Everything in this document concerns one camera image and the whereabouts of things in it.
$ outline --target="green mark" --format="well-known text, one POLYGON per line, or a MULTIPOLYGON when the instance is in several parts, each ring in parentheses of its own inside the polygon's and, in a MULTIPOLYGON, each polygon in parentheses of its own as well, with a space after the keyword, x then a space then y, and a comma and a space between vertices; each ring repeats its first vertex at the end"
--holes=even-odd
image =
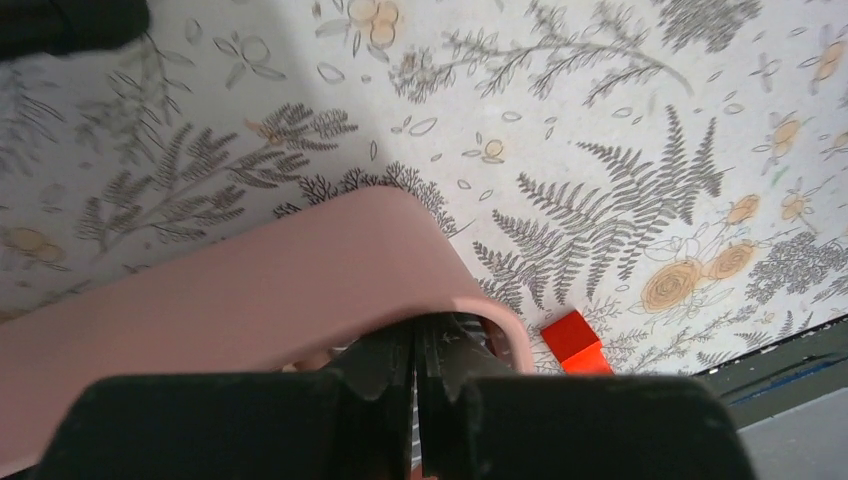
POLYGON ((789 167, 783 167, 783 168, 780 169, 779 172, 774 174, 774 178, 771 179, 771 186, 772 187, 777 185, 777 181, 780 180, 780 177, 782 177, 783 174, 786 173, 787 170, 789 170, 789 167))

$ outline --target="orange-red block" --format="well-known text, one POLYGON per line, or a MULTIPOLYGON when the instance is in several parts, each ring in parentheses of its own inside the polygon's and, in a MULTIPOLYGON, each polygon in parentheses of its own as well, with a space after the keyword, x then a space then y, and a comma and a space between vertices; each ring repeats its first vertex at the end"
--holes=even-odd
POLYGON ((613 373, 601 353, 601 339, 580 312, 571 312, 542 329, 542 338, 566 373, 613 373))

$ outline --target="gray floor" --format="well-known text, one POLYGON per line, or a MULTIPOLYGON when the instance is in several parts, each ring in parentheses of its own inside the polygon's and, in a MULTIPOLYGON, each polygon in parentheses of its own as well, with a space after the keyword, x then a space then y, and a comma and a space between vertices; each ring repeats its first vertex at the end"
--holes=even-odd
POLYGON ((848 388, 739 433, 761 480, 848 479, 848 388))

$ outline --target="pink container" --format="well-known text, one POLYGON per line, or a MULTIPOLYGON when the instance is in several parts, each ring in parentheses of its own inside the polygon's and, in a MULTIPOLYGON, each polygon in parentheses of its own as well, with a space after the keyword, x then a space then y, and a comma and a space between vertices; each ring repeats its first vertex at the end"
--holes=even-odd
POLYGON ((0 326, 0 477, 36 463, 100 378, 314 368, 333 346, 446 311, 488 319, 495 353, 533 371, 520 319, 415 197, 345 195, 0 326))

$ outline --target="floral patterned surface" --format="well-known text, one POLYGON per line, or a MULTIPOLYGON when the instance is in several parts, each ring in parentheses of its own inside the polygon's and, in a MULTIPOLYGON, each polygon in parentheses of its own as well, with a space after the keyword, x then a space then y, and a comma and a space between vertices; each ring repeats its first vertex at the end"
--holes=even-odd
POLYGON ((684 373, 845 311, 840 2, 150 4, 121 51, 0 66, 0 322, 368 185, 543 372, 572 308, 616 371, 684 373))

